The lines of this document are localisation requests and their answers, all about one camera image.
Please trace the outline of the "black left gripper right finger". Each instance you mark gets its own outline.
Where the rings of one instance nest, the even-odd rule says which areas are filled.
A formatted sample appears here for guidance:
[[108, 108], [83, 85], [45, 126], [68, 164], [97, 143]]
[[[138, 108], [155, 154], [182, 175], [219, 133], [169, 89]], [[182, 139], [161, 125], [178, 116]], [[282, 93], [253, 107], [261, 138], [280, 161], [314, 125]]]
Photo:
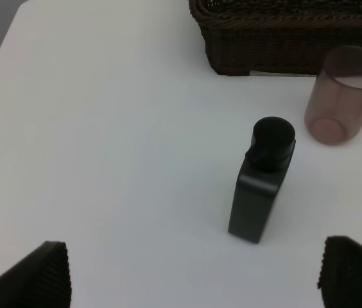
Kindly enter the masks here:
[[324, 307], [362, 307], [362, 245], [347, 236], [328, 237], [317, 288]]

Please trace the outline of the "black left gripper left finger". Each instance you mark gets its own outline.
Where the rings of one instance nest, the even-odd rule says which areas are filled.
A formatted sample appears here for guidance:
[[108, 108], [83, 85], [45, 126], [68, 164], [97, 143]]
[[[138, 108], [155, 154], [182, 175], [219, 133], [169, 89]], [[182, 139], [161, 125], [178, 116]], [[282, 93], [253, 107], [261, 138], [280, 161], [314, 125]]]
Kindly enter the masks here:
[[68, 250], [46, 241], [0, 276], [0, 307], [70, 307]]

